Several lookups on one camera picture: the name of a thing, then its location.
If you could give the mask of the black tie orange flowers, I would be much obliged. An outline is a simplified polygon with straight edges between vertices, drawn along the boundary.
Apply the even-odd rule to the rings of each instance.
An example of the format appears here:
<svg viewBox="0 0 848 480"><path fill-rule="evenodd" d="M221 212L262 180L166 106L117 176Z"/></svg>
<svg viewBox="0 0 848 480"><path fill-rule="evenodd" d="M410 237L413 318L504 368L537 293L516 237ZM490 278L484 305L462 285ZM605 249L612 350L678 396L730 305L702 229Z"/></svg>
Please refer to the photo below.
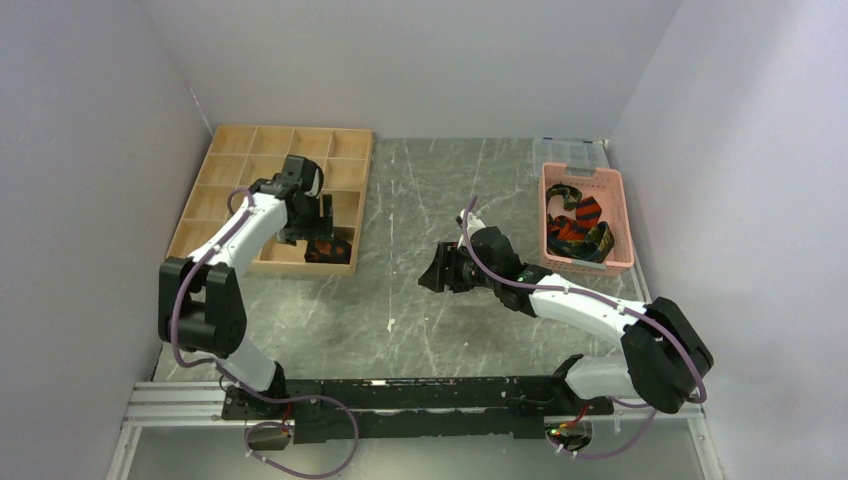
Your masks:
<svg viewBox="0 0 848 480"><path fill-rule="evenodd" d="M351 257L352 245L340 238L309 240L304 252L306 263L348 264Z"/></svg>

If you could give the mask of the wooden compartment tray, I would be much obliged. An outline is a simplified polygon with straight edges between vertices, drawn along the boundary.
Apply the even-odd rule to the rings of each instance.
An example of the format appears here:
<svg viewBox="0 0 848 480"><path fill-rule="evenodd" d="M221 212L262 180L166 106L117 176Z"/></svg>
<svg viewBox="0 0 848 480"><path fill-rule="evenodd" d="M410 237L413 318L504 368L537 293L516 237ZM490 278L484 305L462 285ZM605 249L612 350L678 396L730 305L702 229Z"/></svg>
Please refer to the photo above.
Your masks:
<svg viewBox="0 0 848 480"><path fill-rule="evenodd" d="M259 178L271 178L289 154L314 161L324 173L322 192L332 197L336 237L351 245L344 264L305 260L307 242L296 245L271 236L254 257L251 272L351 276L362 233L373 132L367 129L221 124L187 199L167 254L185 257L201 247L230 218L228 195Z"/></svg>

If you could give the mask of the pink perforated plastic basket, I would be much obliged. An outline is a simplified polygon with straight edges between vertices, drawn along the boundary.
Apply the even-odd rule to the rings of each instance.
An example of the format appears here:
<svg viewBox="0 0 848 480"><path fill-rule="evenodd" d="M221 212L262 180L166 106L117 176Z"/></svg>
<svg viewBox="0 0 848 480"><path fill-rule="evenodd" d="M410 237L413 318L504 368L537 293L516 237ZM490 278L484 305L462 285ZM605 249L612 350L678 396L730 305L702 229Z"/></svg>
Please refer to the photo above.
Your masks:
<svg viewBox="0 0 848 480"><path fill-rule="evenodd" d="M612 277L634 265L618 171L545 163L538 205L542 266L559 273Z"/></svg>

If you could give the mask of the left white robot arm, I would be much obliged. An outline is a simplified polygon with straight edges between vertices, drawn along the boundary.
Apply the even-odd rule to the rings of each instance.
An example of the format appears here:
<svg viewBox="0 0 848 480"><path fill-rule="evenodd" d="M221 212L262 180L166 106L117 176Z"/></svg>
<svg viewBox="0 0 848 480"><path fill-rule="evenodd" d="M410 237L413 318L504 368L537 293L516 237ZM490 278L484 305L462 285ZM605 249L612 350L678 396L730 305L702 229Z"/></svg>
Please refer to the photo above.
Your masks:
<svg viewBox="0 0 848 480"><path fill-rule="evenodd" d="M271 238L294 245L331 236L323 183L316 162L287 156L272 177L233 191L241 202L209 240L159 269L158 333L176 364L213 366L248 394L248 407L264 420L285 411L289 393L281 364L246 335L240 280Z"/></svg>

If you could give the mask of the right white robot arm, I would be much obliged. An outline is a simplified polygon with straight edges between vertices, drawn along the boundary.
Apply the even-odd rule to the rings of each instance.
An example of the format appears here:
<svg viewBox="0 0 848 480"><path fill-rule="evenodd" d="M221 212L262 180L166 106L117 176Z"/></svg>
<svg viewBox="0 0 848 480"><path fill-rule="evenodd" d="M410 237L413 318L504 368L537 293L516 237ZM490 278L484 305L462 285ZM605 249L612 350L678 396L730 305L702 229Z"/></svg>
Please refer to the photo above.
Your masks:
<svg viewBox="0 0 848 480"><path fill-rule="evenodd" d="M496 227L438 243L418 284L435 293L489 289L511 311L563 322L618 348L618 357L574 355L553 374L551 401L564 415L600 398L638 398L666 414L705 400L701 387L714 360L674 301L639 303L577 285L522 261Z"/></svg>

